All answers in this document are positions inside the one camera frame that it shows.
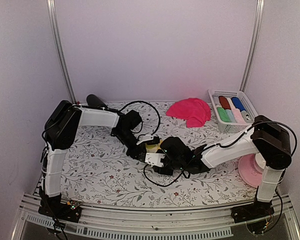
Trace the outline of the white plastic basket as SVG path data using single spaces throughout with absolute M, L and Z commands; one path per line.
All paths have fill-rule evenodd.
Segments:
M 254 122 L 257 111 L 242 91 L 208 90 L 218 129 L 238 133 Z

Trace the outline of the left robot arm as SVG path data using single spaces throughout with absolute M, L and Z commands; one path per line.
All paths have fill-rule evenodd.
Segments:
M 100 100 L 88 101 L 87 105 L 72 104 L 68 100 L 62 100 L 47 120 L 42 133 L 42 138 L 46 142 L 42 166 L 45 182 L 42 184 L 42 189 L 49 197 L 45 202 L 45 209 L 53 217 L 60 217 L 65 211 L 64 205 L 54 197 L 61 194 L 63 163 L 68 149 L 75 142 L 79 127 L 111 128 L 110 135 L 126 146 L 127 156 L 144 162 L 146 146 L 159 144 L 160 138 L 154 134 L 135 137 L 132 130 L 141 122 L 141 116 L 135 110 L 122 113 L 109 108 Z

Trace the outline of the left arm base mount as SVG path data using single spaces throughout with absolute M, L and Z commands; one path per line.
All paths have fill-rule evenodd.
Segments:
M 61 203 L 60 200 L 48 198 L 40 201 L 38 213 L 48 217 L 55 217 L 58 220 L 78 223 L 82 208 L 80 206 L 73 208 L 67 203 Z

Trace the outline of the red item in basket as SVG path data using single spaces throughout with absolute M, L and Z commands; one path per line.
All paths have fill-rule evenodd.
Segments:
M 223 109 L 231 110 L 231 106 L 230 106 L 229 101 L 227 100 L 226 97 L 220 95 L 218 97 L 218 99 L 219 99 L 219 103 L 220 103 L 220 105 L 222 106 Z

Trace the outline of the white bowl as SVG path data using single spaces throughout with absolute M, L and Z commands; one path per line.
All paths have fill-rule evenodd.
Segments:
M 257 153 L 255 155 L 255 163 L 256 165 L 261 168 L 261 169 L 264 169 L 265 166 L 266 166 L 266 161 L 265 159 L 263 158 L 263 156 L 261 155 L 261 153 Z

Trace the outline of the aluminium frame post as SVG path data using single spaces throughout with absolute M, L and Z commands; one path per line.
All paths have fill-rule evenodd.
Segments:
M 250 41 L 250 46 L 248 50 L 247 60 L 245 63 L 243 76 L 240 84 L 239 90 L 245 92 L 248 87 L 248 82 L 250 78 L 250 74 L 253 67 L 254 57 L 257 50 L 258 40 L 262 28 L 263 21 L 263 13 L 264 13 L 265 1 L 257 0 L 256 1 L 256 9 L 255 9 L 255 17 L 252 28 L 252 36 Z
M 66 58 L 62 46 L 62 40 L 61 40 L 61 35 L 59 31 L 59 25 L 58 25 L 58 19 L 57 19 L 57 12 L 56 12 L 56 6 L 55 6 L 55 1 L 54 0 L 47 0 L 47 10 L 48 10 L 48 16 L 49 16 L 49 21 L 50 21 L 50 26 L 52 30 L 52 35 L 54 39 L 54 44 L 56 47 L 56 52 L 62 72 L 62 76 L 65 82 L 65 87 L 67 90 L 67 93 L 69 95 L 69 99 L 72 103 L 76 103 L 77 99 L 75 96 L 75 92 L 73 89 L 73 85 L 70 79 L 67 63 L 66 63 Z

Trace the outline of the right aluminium frame post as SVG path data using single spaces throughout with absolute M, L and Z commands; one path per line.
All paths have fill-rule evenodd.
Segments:
M 248 82 L 250 78 L 250 74 L 253 67 L 254 57 L 257 50 L 258 40 L 262 28 L 263 21 L 263 13 L 264 13 L 265 1 L 257 0 L 256 1 L 256 9 L 255 9 L 255 17 L 252 28 L 252 36 L 250 41 L 250 46 L 248 50 L 247 60 L 245 63 L 243 76 L 240 84 L 239 90 L 245 92 L 248 87 Z

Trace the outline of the pink towel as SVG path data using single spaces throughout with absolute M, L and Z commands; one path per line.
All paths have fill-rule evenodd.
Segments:
M 175 102 L 166 111 L 169 117 L 186 121 L 187 128 L 201 128 L 211 120 L 209 105 L 199 98 L 188 98 Z

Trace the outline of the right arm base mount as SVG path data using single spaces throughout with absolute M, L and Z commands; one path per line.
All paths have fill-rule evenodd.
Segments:
M 231 217 L 235 223 L 265 218 L 274 214 L 274 208 L 270 202 L 253 202 L 251 204 L 233 207 Z

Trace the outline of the black cylindrical bottle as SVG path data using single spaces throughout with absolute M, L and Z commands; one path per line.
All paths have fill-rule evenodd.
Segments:
M 86 102 L 87 105 L 93 109 L 102 109 L 102 108 L 106 109 L 108 107 L 99 97 L 97 97 L 94 94 L 89 94 L 86 97 Z

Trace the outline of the white item in basket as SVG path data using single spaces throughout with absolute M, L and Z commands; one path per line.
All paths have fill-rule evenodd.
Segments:
M 212 99 L 213 99 L 213 102 L 214 102 L 216 108 L 222 107 L 219 97 L 217 95 L 212 95 Z

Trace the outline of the green yellow patterned towel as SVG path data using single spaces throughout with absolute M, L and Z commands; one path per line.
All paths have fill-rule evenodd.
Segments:
M 156 153 L 158 150 L 161 149 L 160 145 L 163 141 L 160 140 L 157 144 L 145 144 L 146 152 L 147 153 Z

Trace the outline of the left aluminium frame post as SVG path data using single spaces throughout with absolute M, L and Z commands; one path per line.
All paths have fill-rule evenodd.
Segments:
M 50 21 L 50 26 L 52 30 L 52 35 L 54 39 L 54 44 L 56 47 L 56 52 L 62 72 L 62 76 L 65 82 L 65 87 L 67 90 L 67 93 L 69 95 L 69 99 L 72 103 L 76 103 L 77 99 L 75 96 L 75 92 L 73 89 L 73 85 L 70 79 L 67 63 L 66 63 L 66 58 L 62 46 L 62 40 L 61 40 L 61 35 L 59 31 L 59 25 L 58 25 L 58 19 L 57 19 L 57 12 L 56 12 L 56 6 L 55 6 L 55 1 L 54 0 L 47 0 L 47 10 L 48 10 L 48 16 L 49 16 L 49 21 Z

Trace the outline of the pink plate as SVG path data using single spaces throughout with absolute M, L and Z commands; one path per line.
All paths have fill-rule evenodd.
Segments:
M 264 169 L 261 169 L 255 163 L 255 155 L 249 154 L 242 156 L 238 162 L 238 172 L 242 180 L 249 186 L 257 188 L 262 182 L 262 174 Z

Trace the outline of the floral tablecloth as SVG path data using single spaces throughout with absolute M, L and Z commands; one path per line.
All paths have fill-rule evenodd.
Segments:
M 221 205 L 254 198 L 256 189 L 239 175 L 234 158 L 185 178 L 158 174 L 127 156 L 127 147 L 104 126 L 81 126 L 68 150 L 50 150 L 45 182 L 50 197 L 138 208 Z

